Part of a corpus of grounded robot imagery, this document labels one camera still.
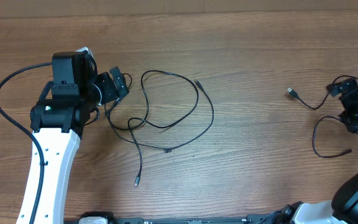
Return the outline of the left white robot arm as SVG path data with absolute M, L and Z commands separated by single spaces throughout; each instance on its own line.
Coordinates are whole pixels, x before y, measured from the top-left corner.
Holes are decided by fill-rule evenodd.
M 129 92 L 120 69 L 98 73 L 86 47 L 55 53 L 52 71 L 30 111 L 35 141 L 18 223 L 63 223 L 72 163 L 91 113 Z

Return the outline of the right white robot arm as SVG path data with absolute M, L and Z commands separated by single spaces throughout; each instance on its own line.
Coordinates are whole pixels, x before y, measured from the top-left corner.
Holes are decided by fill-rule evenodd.
M 358 77 L 342 75 L 326 86 L 328 95 L 338 96 L 344 111 L 337 117 L 323 116 L 313 130 L 312 148 L 323 159 L 345 156 L 351 149 L 339 154 L 324 156 L 316 150 L 316 133 L 324 119 L 335 119 L 342 123 L 347 131 L 358 135 Z M 358 173 L 345 182 L 335 193 L 331 201 L 320 203 L 297 202 L 286 205 L 281 210 L 269 213 L 257 220 L 258 223 L 358 223 Z

